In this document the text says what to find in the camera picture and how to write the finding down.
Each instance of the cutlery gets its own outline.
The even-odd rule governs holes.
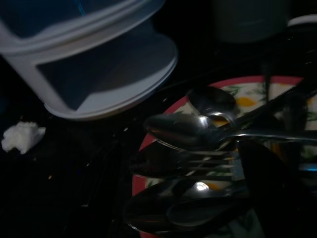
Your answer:
[[[150,178],[174,178],[185,176],[192,171],[228,171],[233,169],[237,151],[226,152],[220,156],[206,156],[177,151],[158,142],[145,147],[132,158],[130,171],[139,176]]]
[[[243,183],[238,183],[236,187],[233,184],[222,190],[211,190],[205,183],[195,179],[166,180],[131,197],[124,206],[123,218],[130,227],[141,232],[171,238],[203,238],[212,230],[200,230],[199,226],[190,229],[175,226],[166,217],[168,208],[182,201],[228,197],[246,190]]]
[[[264,59],[261,63],[261,72],[264,76],[264,89],[265,89],[265,101],[269,102],[269,89],[271,84],[271,76],[272,76],[272,62],[269,59]]]
[[[177,226],[197,227],[204,224],[212,226],[219,221],[227,224],[250,208],[250,201],[247,198],[203,198],[176,203],[167,210],[166,216]]]
[[[284,92],[283,94],[277,96],[276,98],[270,100],[267,104],[243,115],[240,118],[237,118],[235,121],[235,125],[236,127],[245,127],[247,126],[252,120],[256,119],[258,116],[262,115],[263,113],[266,113],[268,111],[271,111],[272,113],[274,111],[276,111],[277,109],[281,108],[283,106],[283,103],[285,102],[285,98],[288,97],[289,95],[295,94],[295,93],[302,93],[305,96],[305,99],[308,99],[309,97],[312,97],[314,94],[316,94],[317,92],[317,80],[313,79],[313,78],[304,78],[298,85],[296,85],[295,87],[289,89],[288,91]],[[145,121],[144,123],[144,127],[146,130],[151,130],[154,129],[155,130],[155,125],[158,122],[154,122],[153,118],[150,118],[148,120]],[[195,147],[194,150],[201,150],[199,148],[197,148],[197,144],[195,144],[195,142],[197,142],[197,135],[195,136],[195,130],[198,130],[198,136],[200,137],[202,135],[201,130],[206,129],[206,127],[211,127],[213,126],[211,123],[205,123],[204,128],[194,128],[191,129],[190,127],[188,128],[184,128],[185,130],[187,130],[187,135],[184,137],[184,140],[188,142],[188,140],[190,141],[190,146],[185,145],[185,148],[182,148],[182,146],[184,146],[184,143],[180,143],[180,145],[177,147],[177,145],[175,146],[175,144],[168,144],[165,143],[168,146],[171,146],[175,149],[185,149],[188,150],[188,148],[190,147],[190,150],[193,150],[192,147]],[[223,125],[220,127],[223,130],[227,130],[230,128],[229,125]],[[179,133],[171,133],[171,135],[173,138],[172,142],[179,142],[180,139],[182,139],[182,136],[179,138]]]
[[[238,109],[231,94],[214,87],[202,87],[190,90],[187,97],[201,115],[211,119],[223,117],[234,126]]]
[[[215,150],[230,139],[261,138],[273,141],[317,142],[317,131],[287,132],[268,129],[223,129],[205,116],[161,114],[149,117],[145,129],[159,143],[178,150]]]

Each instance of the spoon bowl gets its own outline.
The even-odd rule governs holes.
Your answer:
[[[133,196],[123,209],[125,222],[132,228],[164,237],[187,237],[195,227],[175,226],[168,221],[166,212],[176,203],[202,198],[220,198],[241,191],[232,185],[222,190],[211,190],[198,180],[182,178],[153,185]]]
[[[246,197],[202,198],[174,204],[168,209],[166,216],[171,223],[178,226],[210,226],[219,220],[223,222],[227,219],[230,222],[237,213],[246,212],[250,207],[250,201]]]
[[[188,172],[181,167],[191,157],[190,154],[153,142],[132,159],[130,170],[135,175],[158,179],[185,176]]]
[[[151,116],[144,122],[144,127],[160,143],[177,150],[207,148],[204,135],[216,129],[210,118],[189,114]]]
[[[212,119],[222,117],[234,126],[238,109],[231,94],[214,87],[202,87],[190,90],[187,97],[201,115]]]

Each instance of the white plastic container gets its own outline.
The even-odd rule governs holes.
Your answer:
[[[109,29],[44,51],[3,56],[52,114],[75,120],[110,116],[167,79],[177,50],[150,21],[111,41]]]
[[[20,5],[14,5],[15,1],[20,2]],[[30,4],[34,1],[38,1],[38,5],[31,6]],[[141,17],[144,18],[147,14],[147,18],[149,18],[164,3],[163,0],[57,0],[57,2],[54,2],[54,8],[48,9],[50,2],[52,3],[52,1],[41,0],[1,1],[0,53],[26,54],[32,51],[44,50],[92,34],[105,27],[113,28],[113,24],[116,25],[122,21],[125,22],[126,29],[132,29]],[[94,3],[95,6],[90,6],[90,11],[83,14],[84,3],[90,5]],[[3,8],[3,5],[10,5],[10,7]],[[19,24],[11,22],[14,20],[18,20]],[[24,30],[18,30],[24,33],[17,34],[17,30],[13,29],[16,26],[21,28],[25,26]]]
[[[288,26],[295,26],[300,24],[315,24],[317,22],[317,14],[298,16],[288,22]]]

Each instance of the green leaf pattern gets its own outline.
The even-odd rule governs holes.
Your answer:
[[[241,86],[227,86],[224,90],[230,93],[232,96],[236,96],[241,90]]]
[[[182,114],[184,111],[175,112],[174,114]]]
[[[253,89],[253,93],[256,94],[256,95],[265,96],[264,84],[258,83],[257,86],[256,86],[256,88]]]
[[[307,113],[307,121],[316,121],[316,120],[317,120],[317,112]]]
[[[220,228],[218,231],[213,233],[212,237],[215,235],[221,238],[234,238],[233,230],[229,226]]]
[[[259,102],[265,102],[265,101],[266,101],[266,97],[261,98],[261,99],[259,99],[258,101],[259,101]]]
[[[253,90],[246,92],[246,95],[248,95],[248,96],[251,96],[251,95],[253,95],[253,94],[254,94]]]
[[[237,222],[247,231],[251,231],[254,221],[251,213],[248,213],[245,216],[238,217]]]
[[[306,146],[302,152],[302,162],[316,162],[316,149],[312,146]]]

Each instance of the dark surface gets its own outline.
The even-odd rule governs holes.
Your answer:
[[[266,237],[310,237],[315,232],[317,203],[299,177],[293,177],[279,157],[261,144],[241,140],[237,148]]]
[[[121,209],[131,196],[128,161],[145,136],[148,116],[164,112],[194,86],[259,74],[268,53],[275,75],[316,74],[316,26],[258,44],[224,45],[213,40],[207,2],[182,1],[180,9],[179,1],[167,1],[154,16],[157,30],[176,42],[179,64],[153,96],[108,119],[52,116],[1,61],[1,95],[8,106],[0,132],[22,120],[45,126],[47,133],[26,155],[0,151],[0,237],[139,237],[123,224]]]

